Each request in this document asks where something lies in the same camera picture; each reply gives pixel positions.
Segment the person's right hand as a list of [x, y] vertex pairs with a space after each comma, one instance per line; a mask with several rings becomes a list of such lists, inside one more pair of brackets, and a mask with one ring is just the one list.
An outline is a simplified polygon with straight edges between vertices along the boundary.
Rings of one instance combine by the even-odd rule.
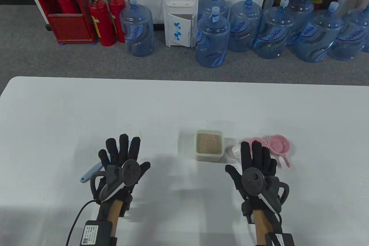
[[[251, 146], [248, 142], [242, 142], [241, 166], [243, 171], [249, 168], [260, 171], [267, 178], [266, 188], [273, 192], [272, 195], [275, 199], [279, 200], [278, 191], [276, 190], [276, 181], [278, 181], [278, 178], [275, 177], [277, 161], [270, 157], [268, 148], [262, 146], [258, 141], [254, 141]], [[252, 222], [251, 215], [256, 216], [256, 211], [268, 211], [268, 213], [271, 213], [271, 210], [262, 199], [247, 192], [244, 187], [243, 177], [234, 166], [226, 165], [225, 171], [230, 175], [236, 190], [239, 191], [241, 197], [244, 199], [242, 212], [249, 223]]]

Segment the person's left hand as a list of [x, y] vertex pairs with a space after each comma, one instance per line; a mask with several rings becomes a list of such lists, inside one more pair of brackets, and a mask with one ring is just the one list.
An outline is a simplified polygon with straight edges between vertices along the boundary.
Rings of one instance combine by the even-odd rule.
[[[117, 148], [116, 140], [114, 138], [109, 138], [106, 140], [106, 148], [101, 149], [98, 152], [98, 157], [101, 160], [103, 168], [106, 170], [109, 165], [122, 167], [123, 164], [129, 160], [137, 160], [141, 140], [139, 137], [134, 137], [131, 142], [127, 134], [121, 134], [119, 137], [119, 149]], [[107, 221], [107, 216], [110, 211], [112, 204], [115, 201], [122, 202], [122, 206], [119, 210], [119, 217], [124, 217], [125, 212], [129, 210], [130, 204], [133, 200], [132, 192], [135, 185], [124, 186], [120, 190], [110, 197], [106, 201], [97, 200], [100, 205], [98, 221]]]

